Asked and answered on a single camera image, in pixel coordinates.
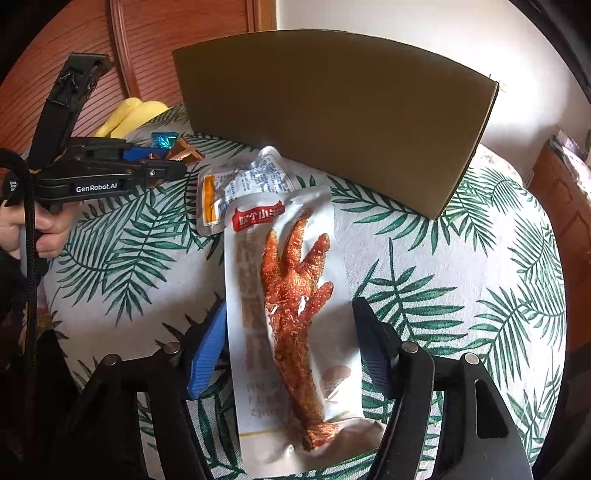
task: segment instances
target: snack package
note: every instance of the snack package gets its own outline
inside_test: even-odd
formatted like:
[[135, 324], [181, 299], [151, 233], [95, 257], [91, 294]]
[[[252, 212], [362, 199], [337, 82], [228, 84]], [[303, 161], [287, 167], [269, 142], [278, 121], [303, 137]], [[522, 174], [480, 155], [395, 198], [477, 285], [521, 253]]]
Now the snack package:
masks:
[[279, 152], [265, 147], [256, 159], [236, 158], [220, 166], [208, 166], [199, 174], [197, 231], [209, 236], [224, 230], [226, 209], [238, 197], [260, 192], [293, 192]]
[[232, 381], [253, 478], [326, 468], [377, 448], [326, 186], [260, 193], [226, 212]]
[[182, 161], [187, 165], [199, 163], [204, 159], [205, 156], [189, 142], [187, 142], [183, 137], [179, 138], [174, 143], [166, 155], [166, 160]]
[[151, 147], [165, 148], [170, 150], [177, 141], [178, 133], [176, 132], [153, 132]]

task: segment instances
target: tablecloth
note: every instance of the tablecloth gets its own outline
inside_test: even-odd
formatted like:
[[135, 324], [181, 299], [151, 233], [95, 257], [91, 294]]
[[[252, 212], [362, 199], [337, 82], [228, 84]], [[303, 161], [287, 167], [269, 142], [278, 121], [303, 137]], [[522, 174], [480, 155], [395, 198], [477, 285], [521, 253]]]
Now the tablecloth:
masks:
[[[206, 155], [204, 163], [183, 180], [153, 190], [86, 202], [44, 279], [53, 326], [80, 388], [107, 353], [123, 359], [151, 355], [202, 321], [216, 296], [224, 295], [222, 234], [202, 237], [195, 228], [197, 176], [206, 163], [254, 158], [256, 150], [194, 133], [183, 105], [128, 139], [149, 144], [154, 131], [183, 134]], [[331, 187], [351, 295], [365, 296], [403, 339], [432, 354], [477, 353], [533, 463], [562, 378], [566, 307], [550, 222], [519, 177], [479, 146], [444, 213], [431, 221], [346, 179], [296, 162], [290, 166], [301, 187]], [[392, 402], [365, 372], [362, 388], [365, 415], [386, 423]], [[442, 405], [443, 396], [434, 394], [418, 478], [433, 467]], [[244, 478], [227, 355], [189, 409], [214, 476]], [[149, 473], [161, 478], [145, 397], [138, 399], [138, 410]], [[374, 454], [299, 476], [358, 478]]]

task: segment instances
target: black cable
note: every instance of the black cable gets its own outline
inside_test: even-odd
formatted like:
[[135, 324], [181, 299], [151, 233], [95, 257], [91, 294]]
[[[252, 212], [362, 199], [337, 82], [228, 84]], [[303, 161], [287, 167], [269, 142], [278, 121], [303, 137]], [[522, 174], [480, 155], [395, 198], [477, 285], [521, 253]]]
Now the black cable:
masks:
[[35, 270], [35, 201], [33, 177], [25, 161], [16, 153], [0, 148], [0, 167], [11, 170], [24, 191], [27, 262], [27, 331], [25, 336], [25, 405], [24, 405], [24, 457], [27, 467], [34, 467], [34, 396], [37, 374], [37, 273]]

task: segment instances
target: wooden cabinet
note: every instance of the wooden cabinet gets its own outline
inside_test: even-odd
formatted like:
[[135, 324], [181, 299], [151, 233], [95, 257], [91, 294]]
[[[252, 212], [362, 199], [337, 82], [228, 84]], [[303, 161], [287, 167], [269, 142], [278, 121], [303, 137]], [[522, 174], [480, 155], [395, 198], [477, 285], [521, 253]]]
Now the wooden cabinet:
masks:
[[528, 188], [548, 213], [556, 236], [566, 291], [567, 350], [572, 352], [591, 342], [591, 203], [549, 144]]
[[121, 0], [132, 81], [138, 87], [131, 96], [168, 106], [181, 102], [171, 52], [249, 31], [247, 7], [245, 0]]

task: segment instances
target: cardboard box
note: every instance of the cardboard box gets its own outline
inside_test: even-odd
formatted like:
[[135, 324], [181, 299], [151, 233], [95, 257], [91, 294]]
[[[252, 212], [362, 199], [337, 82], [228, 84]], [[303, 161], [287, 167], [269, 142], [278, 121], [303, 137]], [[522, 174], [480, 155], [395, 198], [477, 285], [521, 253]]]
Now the cardboard box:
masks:
[[173, 52], [191, 127], [369, 187], [434, 219], [455, 191], [498, 84], [378, 37], [280, 30]]

